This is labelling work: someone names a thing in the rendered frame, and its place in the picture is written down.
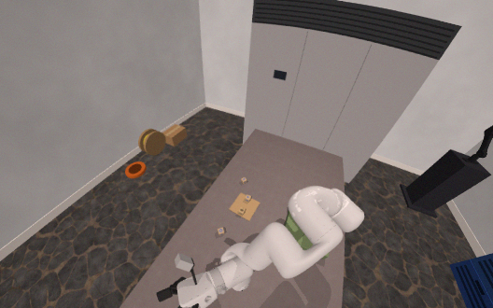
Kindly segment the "tan mat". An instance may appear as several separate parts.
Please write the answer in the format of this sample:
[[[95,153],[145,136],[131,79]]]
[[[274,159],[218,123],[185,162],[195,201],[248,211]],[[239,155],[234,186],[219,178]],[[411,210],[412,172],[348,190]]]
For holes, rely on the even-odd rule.
[[[249,202],[246,202],[245,197],[245,194],[240,193],[229,210],[233,211],[238,216],[245,218],[246,220],[250,220],[260,203],[252,198]],[[243,215],[238,214],[240,207],[246,209]]]

